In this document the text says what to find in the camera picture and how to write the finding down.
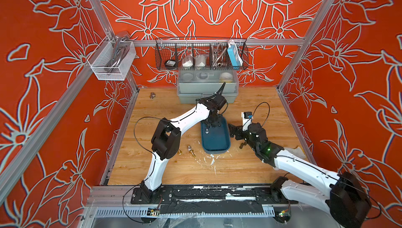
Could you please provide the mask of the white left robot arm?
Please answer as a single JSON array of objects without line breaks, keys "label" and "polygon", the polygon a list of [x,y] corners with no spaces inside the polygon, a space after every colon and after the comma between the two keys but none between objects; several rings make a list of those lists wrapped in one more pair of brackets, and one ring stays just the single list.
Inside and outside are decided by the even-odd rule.
[{"label": "white left robot arm", "polygon": [[196,100],[196,105],[177,118],[160,119],[151,138],[152,160],[145,179],[140,184],[142,194],[151,200],[162,185],[162,177],[167,163],[179,151],[181,136],[198,123],[210,130],[222,126],[219,111],[227,104],[223,95],[218,93]]}]

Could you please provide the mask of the teal plastic storage box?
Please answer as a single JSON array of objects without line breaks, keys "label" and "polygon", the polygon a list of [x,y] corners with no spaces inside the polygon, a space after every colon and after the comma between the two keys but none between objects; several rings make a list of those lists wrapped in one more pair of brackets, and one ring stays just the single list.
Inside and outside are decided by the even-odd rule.
[{"label": "teal plastic storage box", "polygon": [[201,122],[201,134],[202,134],[202,148],[207,154],[223,154],[229,150],[231,146],[229,128],[226,119],[222,118],[222,125],[219,127],[206,127]]}]

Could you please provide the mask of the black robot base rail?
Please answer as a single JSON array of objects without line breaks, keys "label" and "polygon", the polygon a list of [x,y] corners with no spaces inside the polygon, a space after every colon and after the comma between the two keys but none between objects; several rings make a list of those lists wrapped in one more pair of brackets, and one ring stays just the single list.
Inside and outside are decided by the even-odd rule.
[{"label": "black robot base rail", "polygon": [[132,205],[154,205],[162,214],[237,214],[275,216],[295,201],[280,197],[270,184],[163,185],[151,199],[140,188],[129,194]]}]

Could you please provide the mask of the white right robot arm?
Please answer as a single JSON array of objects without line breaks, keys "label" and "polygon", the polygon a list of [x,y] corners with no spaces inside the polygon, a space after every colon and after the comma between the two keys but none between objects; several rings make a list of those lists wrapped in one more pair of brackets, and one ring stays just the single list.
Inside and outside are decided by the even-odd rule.
[{"label": "white right robot arm", "polygon": [[252,121],[251,112],[243,113],[243,117],[241,126],[228,125],[230,136],[245,141],[261,162],[307,183],[302,185],[279,177],[273,185],[280,197],[320,209],[344,228],[362,226],[372,203],[355,175],[326,170],[293,155],[268,140],[263,126]]}]

